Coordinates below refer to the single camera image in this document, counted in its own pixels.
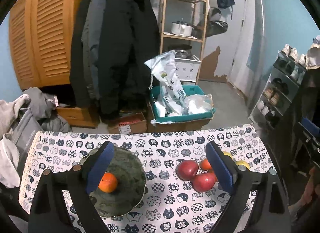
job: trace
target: white tag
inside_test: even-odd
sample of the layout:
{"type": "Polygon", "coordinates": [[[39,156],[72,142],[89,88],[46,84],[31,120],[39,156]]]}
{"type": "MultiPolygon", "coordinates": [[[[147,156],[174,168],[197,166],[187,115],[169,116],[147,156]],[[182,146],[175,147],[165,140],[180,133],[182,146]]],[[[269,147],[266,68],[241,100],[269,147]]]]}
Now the white tag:
{"type": "Polygon", "coordinates": [[[54,103],[56,104],[56,107],[59,106],[59,103],[58,103],[58,97],[56,95],[53,95],[54,97],[54,103]]]}
{"type": "Polygon", "coordinates": [[[130,134],[131,133],[130,125],[119,126],[119,132],[121,134],[130,134]]]}

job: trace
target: cat print tablecloth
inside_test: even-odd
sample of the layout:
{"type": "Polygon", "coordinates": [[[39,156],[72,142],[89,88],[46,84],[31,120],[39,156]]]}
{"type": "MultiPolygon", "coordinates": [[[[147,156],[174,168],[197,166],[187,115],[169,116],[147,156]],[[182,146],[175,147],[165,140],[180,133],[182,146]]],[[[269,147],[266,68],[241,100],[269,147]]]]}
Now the cat print tablecloth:
{"type": "MultiPolygon", "coordinates": [[[[228,202],[219,183],[198,193],[189,181],[181,181],[175,168],[185,159],[198,163],[206,158],[205,146],[215,141],[235,160],[245,160],[250,170],[266,172],[273,164],[250,125],[205,131],[145,134],[78,134],[38,132],[30,148],[20,187],[19,202],[29,213],[33,195],[44,169],[70,170],[90,150],[105,141],[124,147],[138,156],[147,176],[146,194],[127,215],[103,219],[112,233],[209,231],[228,202]]],[[[250,193],[244,213],[251,211],[256,193],[250,193]]],[[[84,232],[68,191],[63,192],[75,228],[84,232]]]]}

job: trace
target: concrete floor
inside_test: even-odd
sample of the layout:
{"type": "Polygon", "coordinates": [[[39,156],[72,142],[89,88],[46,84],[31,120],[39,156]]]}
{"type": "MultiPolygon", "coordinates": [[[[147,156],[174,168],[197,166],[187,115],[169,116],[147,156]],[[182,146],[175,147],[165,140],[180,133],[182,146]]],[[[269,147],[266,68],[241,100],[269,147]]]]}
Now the concrete floor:
{"type": "MultiPolygon", "coordinates": [[[[216,109],[213,119],[202,129],[250,123],[244,99],[238,94],[237,90],[226,83],[209,81],[199,81],[199,86],[205,94],[212,94],[214,108],[216,109]]],[[[108,127],[104,123],[100,123],[95,129],[73,127],[72,130],[75,133],[108,134],[108,127]]]]}

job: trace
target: green plate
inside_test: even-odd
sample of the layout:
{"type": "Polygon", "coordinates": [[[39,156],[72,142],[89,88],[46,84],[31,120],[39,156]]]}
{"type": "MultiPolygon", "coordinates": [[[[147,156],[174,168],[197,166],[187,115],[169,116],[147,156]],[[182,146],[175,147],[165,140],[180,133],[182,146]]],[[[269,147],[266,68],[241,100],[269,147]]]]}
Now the green plate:
{"type": "MultiPolygon", "coordinates": [[[[147,182],[139,158],[125,148],[114,148],[115,155],[106,171],[117,178],[116,190],[106,193],[97,188],[89,194],[92,204],[104,218],[123,216],[130,212],[142,200],[147,182]]],[[[79,164],[82,165],[89,155],[97,151],[98,148],[91,150],[79,164]]]]}

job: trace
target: white plastic box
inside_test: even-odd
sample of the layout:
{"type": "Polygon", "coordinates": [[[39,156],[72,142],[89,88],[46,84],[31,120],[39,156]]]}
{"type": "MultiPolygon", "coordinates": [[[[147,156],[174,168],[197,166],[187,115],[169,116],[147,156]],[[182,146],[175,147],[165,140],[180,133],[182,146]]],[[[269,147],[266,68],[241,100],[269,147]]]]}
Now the white plastic box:
{"type": "Polygon", "coordinates": [[[191,59],[174,59],[176,62],[176,73],[180,81],[196,82],[200,67],[200,60],[192,55],[191,59]]]}

